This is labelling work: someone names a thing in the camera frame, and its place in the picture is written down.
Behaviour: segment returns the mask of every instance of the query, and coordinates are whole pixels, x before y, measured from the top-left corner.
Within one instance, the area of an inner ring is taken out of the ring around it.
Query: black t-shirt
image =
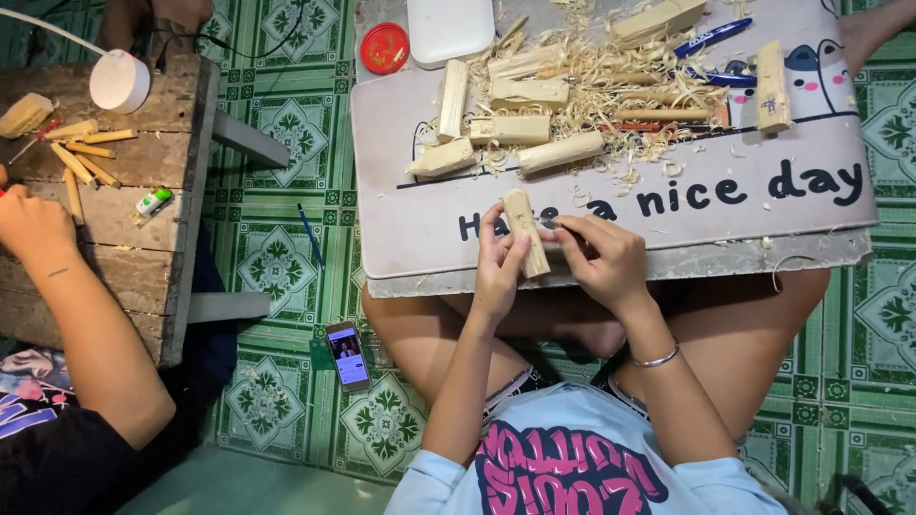
[[[0,514],[82,513],[137,461],[101,415],[79,407],[63,354],[0,360]]]

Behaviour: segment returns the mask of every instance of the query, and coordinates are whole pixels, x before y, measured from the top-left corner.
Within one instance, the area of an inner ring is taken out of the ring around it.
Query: screwdriver
[[[36,143],[38,143],[38,141],[41,140],[48,132],[54,130],[54,127],[59,126],[59,125],[60,125],[59,121],[53,120],[51,123],[45,126],[45,128],[38,131],[38,134],[35,135],[35,139],[29,141],[28,145],[26,145],[22,150],[19,150],[19,153],[13,156],[13,158],[10,159],[9,162],[7,162],[6,164],[12,165],[17,159],[19,159],[23,154],[26,153],[26,150],[29,150],[30,148],[32,148],[32,145],[35,145]]]

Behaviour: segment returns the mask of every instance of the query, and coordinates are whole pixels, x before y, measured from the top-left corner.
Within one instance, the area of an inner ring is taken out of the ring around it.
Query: smartphone
[[[372,386],[354,323],[331,323],[324,330],[328,335],[328,347],[343,391],[357,391]]]

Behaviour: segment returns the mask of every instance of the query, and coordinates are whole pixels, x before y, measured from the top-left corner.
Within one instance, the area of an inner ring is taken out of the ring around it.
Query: light blue t-shirt
[[[735,458],[671,468],[650,424],[600,389],[504,400],[470,468],[420,451],[386,515],[786,515]]]

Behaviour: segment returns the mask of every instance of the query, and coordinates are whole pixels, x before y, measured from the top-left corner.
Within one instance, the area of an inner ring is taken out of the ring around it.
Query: phone screen
[[[359,339],[354,328],[328,334],[328,345],[331,346],[331,355],[340,374],[341,383],[348,385],[369,379],[363,361],[363,350],[359,348]]]

